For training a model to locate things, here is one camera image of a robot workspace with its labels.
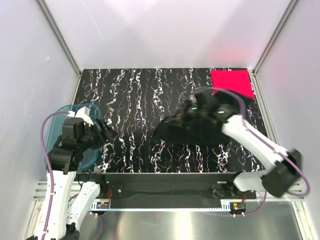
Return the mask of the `black t shirt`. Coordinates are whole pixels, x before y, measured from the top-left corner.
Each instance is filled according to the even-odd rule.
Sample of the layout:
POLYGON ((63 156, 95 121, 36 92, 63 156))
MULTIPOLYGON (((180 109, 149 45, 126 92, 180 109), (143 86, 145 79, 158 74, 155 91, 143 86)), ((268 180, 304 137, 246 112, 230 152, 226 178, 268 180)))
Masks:
POLYGON ((231 138, 222 133, 222 125, 196 117, 183 121, 181 114, 165 117, 153 131, 152 137, 170 144, 215 147, 228 144, 231 138))

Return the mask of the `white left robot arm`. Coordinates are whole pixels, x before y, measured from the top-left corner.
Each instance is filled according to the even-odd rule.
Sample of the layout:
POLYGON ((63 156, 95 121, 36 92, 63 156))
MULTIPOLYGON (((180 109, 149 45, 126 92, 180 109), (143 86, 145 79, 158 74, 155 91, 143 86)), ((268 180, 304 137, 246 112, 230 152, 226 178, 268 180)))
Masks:
POLYGON ((71 206, 70 192, 84 152, 112 142, 117 132, 100 118, 67 117, 47 161, 47 189, 43 211, 31 240, 78 240, 81 224, 92 202, 108 193, 105 176, 93 174, 86 180, 71 206))

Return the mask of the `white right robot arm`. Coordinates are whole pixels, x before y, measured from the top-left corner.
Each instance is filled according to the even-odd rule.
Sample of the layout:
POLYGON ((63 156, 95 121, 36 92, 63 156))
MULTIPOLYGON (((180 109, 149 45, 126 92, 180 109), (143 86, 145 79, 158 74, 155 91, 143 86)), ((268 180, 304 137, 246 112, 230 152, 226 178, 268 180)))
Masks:
POLYGON ((246 119, 246 101, 238 93, 222 88, 196 88, 183 101, 175 118, 178 136, 185 144, 213 147, 234 140, 253 154, 263 170, 239 172, 227 185, 228 195, 239 198, 247 191, 263 190, 273 197, 290 194, 302 177, 302 154, 278 145, 246 119))

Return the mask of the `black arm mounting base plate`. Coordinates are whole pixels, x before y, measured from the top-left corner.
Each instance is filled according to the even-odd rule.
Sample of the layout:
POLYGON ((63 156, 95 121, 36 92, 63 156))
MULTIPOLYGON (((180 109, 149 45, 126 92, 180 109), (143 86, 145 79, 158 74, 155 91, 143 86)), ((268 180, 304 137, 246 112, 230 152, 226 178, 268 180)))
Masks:
POLYGON ((133 196, 202 196, 220 199, 255 199, 253 190, 237 190, 233 173, 103 173, 103 190, 111 198, 122 200, 133 196))

